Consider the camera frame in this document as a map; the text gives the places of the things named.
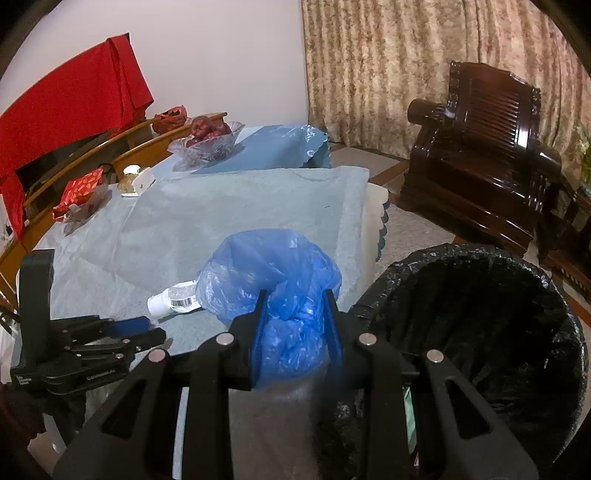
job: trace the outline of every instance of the white wall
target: white wall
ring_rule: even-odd
[[[148,118],[184,105],[247,125],[307,122],[300,0],[63,0],[0,80],[0,112],[55,67],[126,32],[154,97]]]

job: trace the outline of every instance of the wooden armrest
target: wooden armrest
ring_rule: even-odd
[[[445,105],[417,98],[408,106],[407,118],[409,122],[417,125],[443,123],[444,109]]]
[[[533,167],[549,181],[559,181],[562,159],[553,148],[537,143],[533,152]]]
[[[56,221],[53,219],[53,207],[48,206],[40,211],[25,227],[21,243],[28,252],[32,251],[41,237],[47,233]]]
[[[41,195],[44,191],[46,191],[49,187],[51,187],[57,180],[62,178],[71,169],[80,165],[87,158],[91,157],[92,155],[95,155],[100,150],[103,150],[104,148],[116,143],[117,141],[121,140],[122,138],[130,136],[131,134],[137,132],[141,128],[146,127],[147,125],[151,125],[153,122],[154,122],[154,119],[151,118],[149,120],[145,120],[145,121],[137,124],[134,127],[128,128],[124,132],[121,132],[119,135],[116,135],[115,137],[108,139],[106,142],[103,142],[100,145],[97,145],[95,148],[92,148],[91,150],[89,150],[85,154],[83,154],[80,157],[78,157],[77,159],[75,159],[73,162],[68,163],[68,165],[66,165],[63,169],[61,169],[59,172],[57,172],[52,178],[50,178],[45,183],[43,183],[43,185],[41,185],[41,187],[39,187],[38,190],[36,190],[31,195],[29,195],[25,199],[25,203],[23,204],[23,206],[24,207],[29,206],[32,202],[35,201],[36,198],[39,197],[39,195]]]

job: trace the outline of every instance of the red cloth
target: red cloth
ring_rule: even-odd
[[[154,101],[124,35],[67,61],[0,116],[0,192],[13,230],[22,235],[25,198],[16,169],[77,140],[144,118]]]

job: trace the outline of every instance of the blue tablecloth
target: blue tablecloth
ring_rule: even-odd
[[[245,128],[248,135],[253,129]],[[173,154],[152,168],[156,179],[272,168],[330,168],[328,135],[310,125],[271,125],[241,135],[231,155],[194,171],[174,171],[181,160]]]

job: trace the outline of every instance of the wooden chair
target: wooden chair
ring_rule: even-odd
[[[226,112],[207,114],[207,116],[211,118],[212,122],[216,125],[223,123],[223,119],[226,115]],[[171,130],[170,132],[159,135],[148,142],[130,149],[128,152],[120,155],[112,162],[117,176],[122,178],[124,168],[129,165],[153,167],[157,163],[172,155],[172,153],[167,150],[170,142],[177,140],[178,138],[188,137],[190,133],[191,125],[187,124],[183,127],[178,127],[174,130]]]
[[[538,226],[538,259],[591,301],[591,200],[564,177],[548,188]]]
[[[523,256],[546,179],[561,169],[538,141],[540,91],[511,72],[453,61],[447,105],[416,99],[408,120],[422,128],[399,206]]]

